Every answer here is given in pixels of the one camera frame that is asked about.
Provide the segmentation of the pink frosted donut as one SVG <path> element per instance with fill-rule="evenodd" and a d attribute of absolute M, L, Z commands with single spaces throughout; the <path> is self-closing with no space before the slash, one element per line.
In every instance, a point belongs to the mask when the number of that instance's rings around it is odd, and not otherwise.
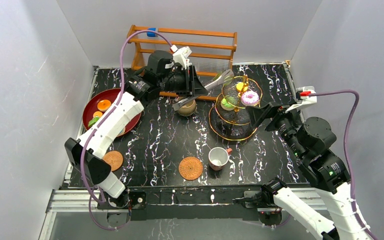
<path fill-rule="evenodd" d="M 260 96 L 257 92 L 248 90 L 242 93 L 240 101 L 244 106 L 255 106 L 260 102 Z"/>

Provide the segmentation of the green round cookie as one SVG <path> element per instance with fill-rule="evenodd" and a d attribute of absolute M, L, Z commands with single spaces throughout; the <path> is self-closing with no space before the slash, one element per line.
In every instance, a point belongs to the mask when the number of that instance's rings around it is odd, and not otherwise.
<path fill-rule="evenodd" d="M 218 84 L 225 82 L 227 75 L 225 73 L 218 73 L 212 80 Z"/>

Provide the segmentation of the green frosted donut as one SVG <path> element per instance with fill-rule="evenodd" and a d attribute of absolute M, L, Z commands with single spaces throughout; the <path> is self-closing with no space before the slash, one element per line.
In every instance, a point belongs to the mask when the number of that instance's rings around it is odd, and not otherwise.
<path fill-rule="evenodd" d="M 220 101 L 220 106 L 226 111 L 232 111 L 236 108 L 231 103 L 229 103 L 225 97 Z"/>

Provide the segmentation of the orange round cookie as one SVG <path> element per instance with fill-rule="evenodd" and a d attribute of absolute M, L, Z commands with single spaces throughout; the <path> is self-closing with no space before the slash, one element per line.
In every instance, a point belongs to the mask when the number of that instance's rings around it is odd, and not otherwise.
<path fill-rule="evenodd" d="M 239 93 L 244 93 L 248 90 L 248 85 L 244 82 L 238 82 L 235 87 Z"/>

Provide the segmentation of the orange white round cake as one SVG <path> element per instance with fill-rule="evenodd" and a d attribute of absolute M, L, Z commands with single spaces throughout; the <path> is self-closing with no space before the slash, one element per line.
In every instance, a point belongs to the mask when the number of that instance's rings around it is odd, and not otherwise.
<path fill-rule="evenodd" d="M 108 100 L 108 99 L 103 99 L 103 100 L 100 100 L 100 101 L 97 103 L 96 107 L 97 107 L 97 109 L 98 109 L 99 111 L 101 111 L 101 112 L 106 112 L 106 111 L 110 108 L 111 105 L 112 105 L 112 102 L 111 102 L 110 100 Z"/>

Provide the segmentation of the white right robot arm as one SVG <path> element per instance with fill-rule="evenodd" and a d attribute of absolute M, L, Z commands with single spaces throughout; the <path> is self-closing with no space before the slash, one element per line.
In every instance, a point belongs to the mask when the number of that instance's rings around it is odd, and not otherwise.
<path fill-rule="evenodd" d="M 270 119 L 266 131 L 278 132 L 300 160 L 299 170 L 322 199 L 330 218 L 319 214 L 277 177 L 262 185 L 259 192 L 246 193 L 245 203 L 287 211 L 318 240 L 374 239 L 352 194 L 351 173 L 330 150 L 337 139 L 330 124 L 320 117 L 300 123 L 297 110 L 286 110 L 275 103 L 248 106 L 246 111 L 254 127 Z"/>

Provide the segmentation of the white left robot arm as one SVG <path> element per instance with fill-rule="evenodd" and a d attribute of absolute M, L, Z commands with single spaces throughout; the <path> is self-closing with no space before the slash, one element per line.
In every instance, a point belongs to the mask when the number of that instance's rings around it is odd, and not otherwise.
<path fill-rule="evenodd" d="M 70 163 L 80 171 L 84 184 L 91 181 L 99 186 L 117 208 L 127 206 L 129 194 L 103 156 L 122 129 L 149 102 L 157 99 L 160 92 L 175 93 L 183 100 L 208 94 L 189 60 L 191 52 L 187 46 L 179 49 L 173 46 L 171 52 L 156 50 L 149 56 L 147 65 L 124 83 L 103 116 L 80 137 L 69 138 L 64 144 Z"/>

